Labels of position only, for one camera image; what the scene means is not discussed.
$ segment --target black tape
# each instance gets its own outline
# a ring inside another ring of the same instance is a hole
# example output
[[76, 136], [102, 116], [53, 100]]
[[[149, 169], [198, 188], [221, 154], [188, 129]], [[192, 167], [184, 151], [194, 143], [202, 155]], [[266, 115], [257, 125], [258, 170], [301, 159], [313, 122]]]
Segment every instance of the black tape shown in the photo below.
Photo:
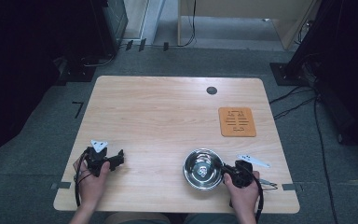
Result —
[[133, 40], [131, 40], [130, 42], [127, 43], [126, 50], [129, 50], [132, 48], [132, 43], [133, 43]]
[[168, 50], [168, 47], [169, 47], [168, 42], [164, 42], [164, 51], [167, 51], [167, 50]]
[[296, 190], [295, 184], [282, 184], [283, 190]]
[[77, 118], [79, 117], [79, 114], [80, 114], [81, 108], [83, 107], [84, 102], [76, 102], [76, 101], [73, 101], [72, 104], [74, 104], [74, 105], [80, 105], [80, 107], [78, 108], [77, 113], [76, 113], [76, 115], [75, 115], [75, 119], [77, 119]]
[[141, 40], [141, 46], [139, 46], [139, 51], [144, 50], [144, 48], [145, 48], [145, 43], [146, 43], [146, 38]]
[[71, 188], [71, 182], [61, 182], [58, 186], [59, 189], [69, 189]]

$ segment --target finger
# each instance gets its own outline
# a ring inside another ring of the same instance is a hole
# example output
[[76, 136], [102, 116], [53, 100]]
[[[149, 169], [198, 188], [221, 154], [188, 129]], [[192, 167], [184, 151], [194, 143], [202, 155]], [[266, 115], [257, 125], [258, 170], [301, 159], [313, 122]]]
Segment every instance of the finger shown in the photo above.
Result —
[[91, 174], [91, 171], [90, 170], [82, 170], [80, 169], [80, 176], [86, 176], [86, 175], [89, 175]]
[[110, 162], [106, 161], [103, 163], [103, 167], [101, 167], [100, 178], [104, 181], [109, 174]]
[[232, 184], [232, 179], [229, 174], [224, 174], [224, 178], [225, 178], [225, 185], [228, 188], [228, 191], [231, 191], [233, 188], [236, 188], [234, 184]]
[[260, 179], [260, 173], [258, 171], [253, 171], [252, 173], [255, 176], [255, 178]]
[[[75, 161], [74, 164], [73, 164], [75, 171], [77, 171], [78, 165], [79, 165], [79, 160]], [[87, 170], [87, 166], [86, 166], [86, 163], [84, 163], [84, 161], [82, 161], [81, 164], [80, 164], [80, 170], [81, 171]]]

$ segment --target human hand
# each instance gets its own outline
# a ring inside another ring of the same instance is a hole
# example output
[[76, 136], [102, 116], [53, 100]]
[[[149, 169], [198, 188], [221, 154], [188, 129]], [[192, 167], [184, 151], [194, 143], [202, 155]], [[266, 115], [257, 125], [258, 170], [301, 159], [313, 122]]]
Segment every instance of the human hand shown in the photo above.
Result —
[[[77, 171], [79, 160], [75, 161], [74, 168]], [[95, 211], [99, 201], [103, 197], [106, 190], [106, 178], [109, 174], [110, 163], [107, 161], [103, 164], [99, 177], [93, 175], [86, 167], [85, 162], [81, 162], [81, 175], [78, 178], [79, 194], [81, 198], [81, 206], [90, 211]]]
[[[253, 171], [254, 176], [259, 179], [260, 173]], [[233, 185], [231, 176], [224, 175], [225, 185], [231, 196], [232, 206], [240, 223], [255, 223], [255, 203], [258, 198], [258, 186], [255, 181], [246, 188], [237, 188]]]

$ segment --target gray carpet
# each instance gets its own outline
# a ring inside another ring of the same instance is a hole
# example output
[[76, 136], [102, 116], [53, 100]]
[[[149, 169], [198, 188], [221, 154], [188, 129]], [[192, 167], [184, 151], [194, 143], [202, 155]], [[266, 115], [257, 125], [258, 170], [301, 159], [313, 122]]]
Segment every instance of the gray carpet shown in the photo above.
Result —
[[[56, 189], [51, 185], [61, 181], [98, 76], [259, 77], [272, 100], [293, 87], [277, 86], [269, 63], [289, 62], [292, 56], [290, 51], [146, 47], [138, 52], [133, 47], [121, 49], [110, 64], [99, 67], [91, 83], [52, 87], [21, 133], [0, 148], [0, 223], [70, 220], [73, 212], [53, 208]], [[271, 105], [272, 112], [276, 115], [312, 96], [312, 91], [292, 95]], [[79, 105], [73, 101], [85, 102], [77, 119]], [[358, 181], [351, 182], [358, 180], [358, 147], [340, 145], [324, 106], [318, 103], [316, 109], [338, 222], [358, 223]], [[263, 214], [260, 223], [334, 223], [313, 103], [276, 120], [276, 125], [301, 208], [294, 215]], [[103, 223], [104, 217], [96, 213], [91, 223]]]

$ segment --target wooden table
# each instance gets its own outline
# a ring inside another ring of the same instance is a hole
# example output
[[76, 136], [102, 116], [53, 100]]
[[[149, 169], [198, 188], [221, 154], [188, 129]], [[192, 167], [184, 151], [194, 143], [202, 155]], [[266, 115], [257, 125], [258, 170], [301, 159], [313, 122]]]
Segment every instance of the wooden table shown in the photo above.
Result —
[[194, 1], [197, 1], [196, 16], [273, 19], [272, 22], [284, 49], [289, 49], [293, 44], [296, 34], [317, 2], [317, 0], [178, 0], [179, 46], [182, 16], [193, 16]]
[[[217, 94], [206, 89], [216, 87]], [[250, 107], [256, 137], [224, 137], [219, 107]], [[125, 163], [110, 173], [99, 211], [231, 213], [220, 184], [207, 191], [186, 182], [182, 166], [196, 148], [208, 148], [234, 165], [249, 154], [271, 165], [254, 165], [279, 189], [265, 191], [264, 213], [296, 213], [299, 204], [263, 83], [257, 78], [99, 77], [81, 123], [54, 207], [76, 210], [73, 162], [90, 140], [107, 141], [107, 156], [124, 149]]]

